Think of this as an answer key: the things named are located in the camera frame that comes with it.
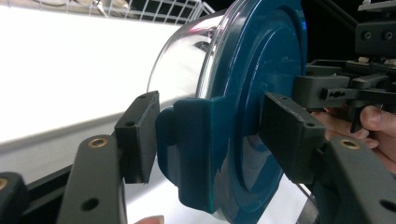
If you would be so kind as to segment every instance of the screw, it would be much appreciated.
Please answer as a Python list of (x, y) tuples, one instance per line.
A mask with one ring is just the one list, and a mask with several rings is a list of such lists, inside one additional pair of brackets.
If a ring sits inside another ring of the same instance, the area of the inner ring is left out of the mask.
[(369, 40), (371, 39), (371, 33), (366, 31), (363, 33), (363, 39)]

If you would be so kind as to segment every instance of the finger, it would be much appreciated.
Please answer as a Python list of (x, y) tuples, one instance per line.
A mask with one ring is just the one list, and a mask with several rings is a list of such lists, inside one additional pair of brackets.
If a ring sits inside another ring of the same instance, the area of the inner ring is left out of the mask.
[(375, 132), (375, 139), (378, 140), (378, 147), (391, 160), (396, 162), (396, 137), (389, 136), (381, 132)]
[(311, 114), (319, 120), (330, 131), (339, 133), (344, 136), (353, 137), (356, 139), (365, 139), (369, 135), (369, 131), (360, 129), (355, 133), (350, 132), (351, 123), (343, 119), (334, 118), (332, 115), (324, 112), (312, 112)]
[(361, 125), (370, 131), (381, 131), (396, 137), (396, 115), (368, 105), (361, 111)]
[(145, 217), (135, 224), (164, 224), (165, 220), (163, 216), (156, 216), (156, 217)]

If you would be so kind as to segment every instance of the wire rack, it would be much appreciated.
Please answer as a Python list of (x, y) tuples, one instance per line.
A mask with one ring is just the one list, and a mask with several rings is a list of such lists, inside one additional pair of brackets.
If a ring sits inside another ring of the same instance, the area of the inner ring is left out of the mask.
[(201, 0), (0, 0), (0, 6), (185, 24), (215, 12)]

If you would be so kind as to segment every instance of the human hand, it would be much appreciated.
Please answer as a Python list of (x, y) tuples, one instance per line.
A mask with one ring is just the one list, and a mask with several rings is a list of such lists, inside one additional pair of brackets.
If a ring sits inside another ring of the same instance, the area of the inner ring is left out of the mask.
[(396, 174), (396, 115), (374, 106), (366, 106), (361, 111), (361, 126), (351, 133), (351, 123), (346, 121), (347, 107), (328, 108), (326, 112), (313, 112), (312, 116), (323, 123), (326, 139), (337, 135), (360, 139), (384, 163), (387, 169)]
[(164, 224), (164, 217), (163, 216), (145, 217), (137, 221), (135, 224)]

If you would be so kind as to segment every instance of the mounting hole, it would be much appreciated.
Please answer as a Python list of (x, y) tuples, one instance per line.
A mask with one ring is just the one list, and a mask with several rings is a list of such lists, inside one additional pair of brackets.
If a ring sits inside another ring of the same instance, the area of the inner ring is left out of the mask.
[(369, 40), (369, 39), (371, 39), (371, 33), (366, 31), (363, 33), (363, 35), (361, 37), (365, 40)]
[(396, 204), (387, 200), (379, 201), (383, 207), (388, 209), (389, 211), (396, 212)]
[(344, 147), (347, 147), (349, 149), (360, 149), (361, 148), (358, 144), (356, 144), (355, 142), (353, 142), (351, 140), (343, 139), (340, 142), (341, 142), (341, 145), (343, 145)]
[(85, 201), (81, 205), (81, 210), (84, 212), (89, 212), (89, 211), (93, 210), (95, 207), (97, 207), (98, 205), (99, 205), (99, 200), (97, 200), (95, 198), (91, 198), (91, 199)]
[(0, 190), (2, 190), (3, 188), (5, 188), (8, 184), (8, 180), (5, 178), (0, 178)]
[(104, 137), (101, 138), (95, 138), (92, 139), (89, 143), (88, 143), (88, 147), (90, 148), (99, 148), (99, 147), (103, 147), (107, 144), (107, 139)]
[(134, 122), (133, 121), (128, 121), (128, 122), (125, 123), (125, 126), (132, 127), (132, 126), (134, 126)]

